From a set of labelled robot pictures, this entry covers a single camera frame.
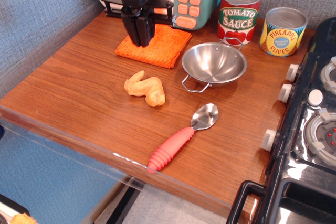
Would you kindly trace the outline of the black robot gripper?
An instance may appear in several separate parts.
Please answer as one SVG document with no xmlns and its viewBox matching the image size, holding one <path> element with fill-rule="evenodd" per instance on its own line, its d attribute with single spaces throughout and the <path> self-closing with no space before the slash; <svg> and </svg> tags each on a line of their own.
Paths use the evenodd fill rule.
<svg viewBox="0 0 336 224">
<path fill-rule="evenodd" d="M 102 0 L 110 16 L 121 15 L 124 26 L 136 46 L 146 47 L 155 35 L 155 23 L 173 25 L 174 4 L 168 0 Z M 124 6 L 121 11 L 112 11 L 110 4 Z M 154 9 L 166 9 L 167 14 L 152 13 Z"/>
</svg>

